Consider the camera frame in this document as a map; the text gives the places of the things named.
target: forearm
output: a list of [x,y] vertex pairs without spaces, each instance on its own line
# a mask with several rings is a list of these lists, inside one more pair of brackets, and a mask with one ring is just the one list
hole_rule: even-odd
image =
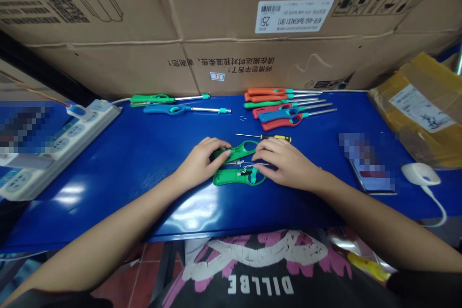
[[8,302],[29,289],[63,292],[96,287],[126,259],[133,246],[184,191],[174,177],[166,178],[58,252]]
[[325,173],[314,193],[397,269],[462,272],[462,256],[416,222]]

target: hand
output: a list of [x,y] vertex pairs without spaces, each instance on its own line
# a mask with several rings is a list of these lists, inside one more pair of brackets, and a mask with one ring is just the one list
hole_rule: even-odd
[[187,190],[205,182],[220,168],[228,159],[231,151],[225,151],[210,162],[210,155],[217,149],[225,150],[232,146],[218,138],[205,137],[189,153],[180,167],[172,176],[180,184],[185,184]]
[[298,149],[283,139],[270,137],[261,141],[252,161],[263,159],[278,170],[255,164],[264,176],[272,181],[295,189],[316,193],[329,180],[329,173],[309,161]]

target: red floor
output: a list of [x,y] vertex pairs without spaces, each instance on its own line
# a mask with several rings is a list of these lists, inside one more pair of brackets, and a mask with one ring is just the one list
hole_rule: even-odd
[[[163,242],[140,244],[130,258],[140,257],[141,262],[134,266],[124,266],[112,275],[103,285],[93,291],[94,297],[107,298],[114,308],[146,308],[151,302],[155,279],[159,270]],[[182,270],[177,257],[173,276]]]

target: white mouse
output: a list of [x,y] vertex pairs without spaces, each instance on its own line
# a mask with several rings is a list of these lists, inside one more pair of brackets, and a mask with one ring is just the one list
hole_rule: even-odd
[[429,165],[423,163],[412,163],[406,164],[401,166],[401,172],[410,181],[412,184],[420,185],[422,190],[436,203],[436,205],[441,210],[443,217],[439,221],[439,223],[435,225],[424,225],[425,227],[439,227],[443,225],[448,216],[446,214],[446,210],[441,205],[441,203],[435,198],[432,191],[428,187],[428,185],[438,185],[441,183],[441,179],[436,174],[435,170],[433,170]]
[[401,172],[412,184],[416,185],[438,185],[441,179],[429,165],[412,163],[401,166]]

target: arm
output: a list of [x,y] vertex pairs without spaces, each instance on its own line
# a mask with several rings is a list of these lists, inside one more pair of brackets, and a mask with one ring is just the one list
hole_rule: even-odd
[[278,184],[314,193],[327,202],[382,259],[397,269],[462,272],[462,256],[441,239],[394,209],[323,171],[282,139],[257,146],[255,167]]
[[101,284],[173,201],[219,169],[231,152],[223,152],[212,162],[209,156],[226,148],[231,145],[225,141],[203,139],[175,173],[58,252],[17,288],[2,307],[30,289],[86,291]]

